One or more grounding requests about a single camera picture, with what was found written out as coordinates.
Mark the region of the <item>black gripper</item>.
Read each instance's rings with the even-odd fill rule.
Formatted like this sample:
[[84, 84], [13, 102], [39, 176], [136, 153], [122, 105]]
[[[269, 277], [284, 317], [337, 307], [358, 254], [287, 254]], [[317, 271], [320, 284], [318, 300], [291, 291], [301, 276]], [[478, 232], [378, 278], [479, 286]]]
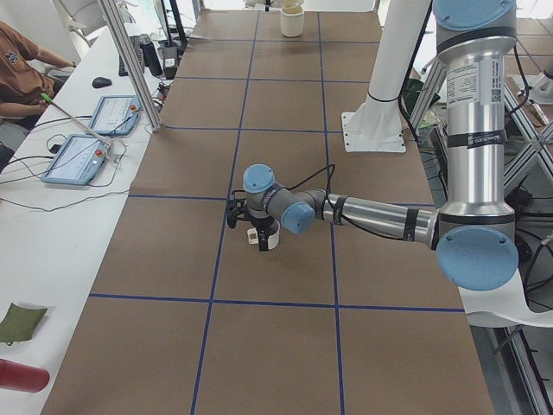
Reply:
[[265, 236], [269, 238], [270, 236], [278, 233], [279, 231], [278, 221], [271, 216], [267, 216], [264, 218], [251, 217], [250, 223], [256, 229], [256, 233], [259, 238], [261, 237], [261, 233], [264, 233]]

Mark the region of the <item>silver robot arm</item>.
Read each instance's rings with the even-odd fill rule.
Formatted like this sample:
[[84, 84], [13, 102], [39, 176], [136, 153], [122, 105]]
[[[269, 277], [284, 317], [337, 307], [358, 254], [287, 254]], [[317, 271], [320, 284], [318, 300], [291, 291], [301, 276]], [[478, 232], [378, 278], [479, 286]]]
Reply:
[[436, 253], [447, 279], [491, 291], [518, 268], [514, 212], [504, 199], [504, 60], [517, 41], [513, 1], [393, 1], [388, 9], [365, 101], [342, 114], [349, 152], [401, 152], [401, 93], [430, 16], [436, 58], [446, 69], [448, 199], [424, 211], [335, 195], [296, 192], [264, 164], [243, 175], [244, 197], [227, 204], [227, 223], [250, 222], [258, 247], [281, 229], [299, 234], [315, 220], [380, 238], [420, 242]]

